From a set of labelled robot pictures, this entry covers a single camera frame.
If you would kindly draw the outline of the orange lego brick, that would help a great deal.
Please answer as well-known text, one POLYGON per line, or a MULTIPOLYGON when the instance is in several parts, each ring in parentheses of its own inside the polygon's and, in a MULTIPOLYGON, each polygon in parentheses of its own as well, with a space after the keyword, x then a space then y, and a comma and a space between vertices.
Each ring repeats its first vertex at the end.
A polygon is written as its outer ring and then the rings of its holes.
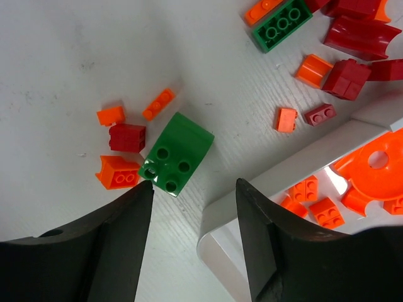
POLYGON ((107 190, 135 187, 139 182, 140 165, 117 155, 101 155, 101 170, 95 173, 107 190))

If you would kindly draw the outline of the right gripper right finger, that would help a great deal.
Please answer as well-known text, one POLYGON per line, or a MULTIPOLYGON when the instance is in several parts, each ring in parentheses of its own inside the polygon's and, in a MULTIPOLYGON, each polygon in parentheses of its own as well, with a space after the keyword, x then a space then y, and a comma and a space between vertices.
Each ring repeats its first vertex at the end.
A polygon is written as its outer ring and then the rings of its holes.
POLYGON ((253 301, 401 301, 402 228, 347 235, 272 202, 244 179, 236 205, 253 301))

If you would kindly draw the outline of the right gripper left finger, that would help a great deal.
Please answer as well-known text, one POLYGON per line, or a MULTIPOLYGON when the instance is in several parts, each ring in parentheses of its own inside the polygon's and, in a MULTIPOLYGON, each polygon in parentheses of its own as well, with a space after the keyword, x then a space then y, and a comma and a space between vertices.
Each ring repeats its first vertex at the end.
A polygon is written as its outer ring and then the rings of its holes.
POLYGON ((143 181, 39 237, 1 242, 1 301, 134 301, 153 197, 143 181))

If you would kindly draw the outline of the orange dome lego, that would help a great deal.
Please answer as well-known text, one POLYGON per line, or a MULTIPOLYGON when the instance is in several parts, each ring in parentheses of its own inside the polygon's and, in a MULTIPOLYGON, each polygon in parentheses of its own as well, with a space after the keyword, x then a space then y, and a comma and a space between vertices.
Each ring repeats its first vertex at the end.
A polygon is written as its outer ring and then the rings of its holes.
POLYGON ((342 197, 349 210, 365 216, 371 201, 391 215, 402 214, 402 130, 388 132, 333 163, 350 183, 342 197))

